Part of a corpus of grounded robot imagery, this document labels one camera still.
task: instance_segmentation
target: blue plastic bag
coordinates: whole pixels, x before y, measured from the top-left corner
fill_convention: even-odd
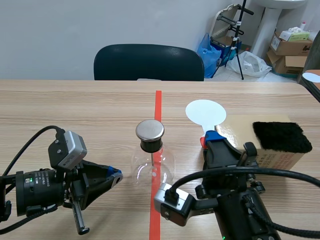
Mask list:
[[[204,35],[197,53],[202,58],[204,64],[204,77],[206,79],[210,79],[216,71],[217,61],[220,58],[221,51],[216,50],[210,45],[210,37],[208,33]]]

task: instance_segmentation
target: metal stand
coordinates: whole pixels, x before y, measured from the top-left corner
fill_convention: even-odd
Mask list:
[[[250,11],[248,9],[245,9],[246,3],[247,3],[247,0],[243,0],[242,6],[238,5],[238,8],[241,10],[241,12],[240,12],[239,20],[237,22],[235,22],[235,24],[233,24],[234,21],[232,19],[228,19],[227,17],[221,16],[220,18],[217,18],[217,20],[221,20],[221,21],[224,21],[224,22],[230,24],[230,28],[231,29],[234,28],[233,26],[236,26],[235,34],[234,34],[234,38],[232,40],[231,47],[230,47],[228,53],[225,55],[225,57],[223,58],[223,60],[221,62],[223,63],[225,61],[225,59],[227,58],[227,60],[225,62],[225,65],[224,65],[224,67],[226,67],[227,63],[229,61],[229,58],[230,58],[232,50],[235,50],[235,54],[236,54],[236,58],[238,60],[239,69],[240,69],[242,80],[244,80],[245,78],[244,78],[244,75],[242,73],[241,64],[240,64],[240,60],[239,60],[239,37],[238,36],[239,36],[239,32],[241,32],[240,26],[241,26],[241,23],[242,23],[242,18],[243,18],[244,12],[246,12],[246,13],[248,13],[250,15],[254,14],[252,11]],[[214,74],[212,75],[212,77],[216,74],[216,72],[218,71],[219,68],[220,68],[220,64],[216,68],[216,70],[215,70]]]

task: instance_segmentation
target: red tape line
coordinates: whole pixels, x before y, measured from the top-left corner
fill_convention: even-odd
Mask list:
[[[154,119],[161,122],[162,116],[162,92],[155,92],[155,108]],[[155,209],[154,198],[160,187],[161,182],[161,153],[153,154],[154,169],[151,176],[151,199],[150,199],[150,225],[149,225],[149,240],[160,240],[161,236],[161,215]]]

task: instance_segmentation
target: black foam block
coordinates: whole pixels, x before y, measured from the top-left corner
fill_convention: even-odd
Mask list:
[[[274,151],[306,154],[312,145],[294,122],[254,122],[253,130],[261,147]]]

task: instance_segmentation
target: white sink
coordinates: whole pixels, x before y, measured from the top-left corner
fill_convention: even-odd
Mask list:
[[[296,9],[306,0],[253,0],[256,4],[269,9]]]
[[[265,11],[251,52],[259,58],[264,58],[275,32],[282,9],[295,9],[302,6],[307,1],[308,0],[253,0],[254,3],[265,7]]]

